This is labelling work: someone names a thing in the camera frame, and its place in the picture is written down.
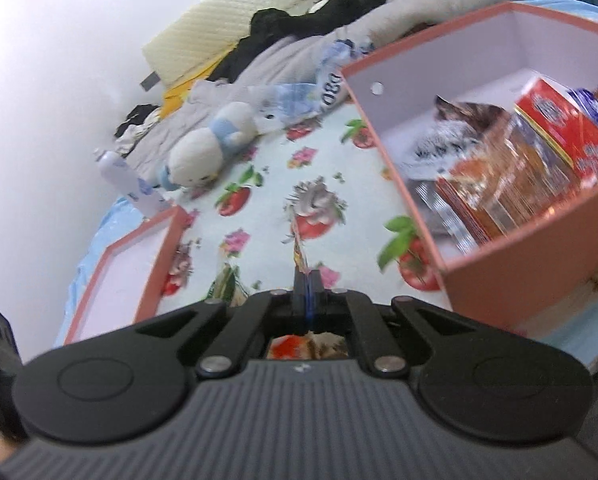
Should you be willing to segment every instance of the blue bed sheet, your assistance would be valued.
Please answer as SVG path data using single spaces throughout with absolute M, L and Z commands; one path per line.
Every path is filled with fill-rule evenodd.
M 560 10 L 598 22 L 598 7 L 577 0 L 524 0 L 522 3 Z M 66 301 L 66 316 L 55 344 L 61 345 L 73 319 L 76 306 L 97 262 L 108 245 L 135 229 L 142 216 L 126 200 L 120 198 L 110 208 L 95 234 L 84 259 L 77 268 Z M 578 316 L 573 317 L 543 339 L 577 357 L 587 366 L 598 359 L 598 302 Z

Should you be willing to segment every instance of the yellow cloth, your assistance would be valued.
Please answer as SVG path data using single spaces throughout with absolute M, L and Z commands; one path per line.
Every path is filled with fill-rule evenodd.
M 217 67 L 221 60 L 228 55 L 228 53 L 236 46 L 236 43 L 231 44 L 220 54 L 217 54 L 213 59 L 208 61 L 204 66 L 196 69 L 194 72 L 188 73 L 187 75 L 180 78 L 172 87 L 167 89 L 163 94 L 163 105 L 159 116 L 163 119 L 169 116 L 174 111 L 179 110 L 183 102 L 188 96 L 188 92 L 192 88 L 194 82 L 197 79 L 205 79 L 212 71 Z

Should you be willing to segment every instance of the gray ribbed surface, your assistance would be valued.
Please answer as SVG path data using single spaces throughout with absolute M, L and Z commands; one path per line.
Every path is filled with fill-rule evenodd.
M 355 361 L 250 362 L 203 383 L 179 415 L 134 442 L 78 449 L 34 441 L 15 480 L 596 479 L 574 441 L 482 446 L 434 423 L 408 387 Z

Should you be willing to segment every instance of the white stuffed animal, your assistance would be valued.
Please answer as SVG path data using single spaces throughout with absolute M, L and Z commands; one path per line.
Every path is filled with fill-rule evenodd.
M 254 110 L 246 103 L 226 105 L 205 128 L 192 130 L 174 145 L 157 172 L 168 191 L 211 183 L 221 169 L 256 137 Z

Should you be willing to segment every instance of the quilted headboard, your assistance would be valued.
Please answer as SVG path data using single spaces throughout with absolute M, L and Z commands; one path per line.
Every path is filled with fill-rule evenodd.
M 150 67 L 164 85 L 202 68 L 239 38 L 260 9 L 276 7 L 301 14 L 318 0 L 202 0 L 143 48 Z

